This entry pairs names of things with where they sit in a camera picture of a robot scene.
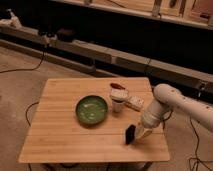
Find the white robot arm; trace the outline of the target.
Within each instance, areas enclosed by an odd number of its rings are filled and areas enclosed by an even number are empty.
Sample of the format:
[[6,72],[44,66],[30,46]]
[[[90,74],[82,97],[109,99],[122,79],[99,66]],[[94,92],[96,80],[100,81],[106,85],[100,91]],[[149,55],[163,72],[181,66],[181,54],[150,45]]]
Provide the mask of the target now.
[[158,84],[153,91],[153,100],[141,115],[134,136],[148,136],[162,122],[163,115],[170,109],[180,109],[213,132],[213,107],[184,96],[168,84]]

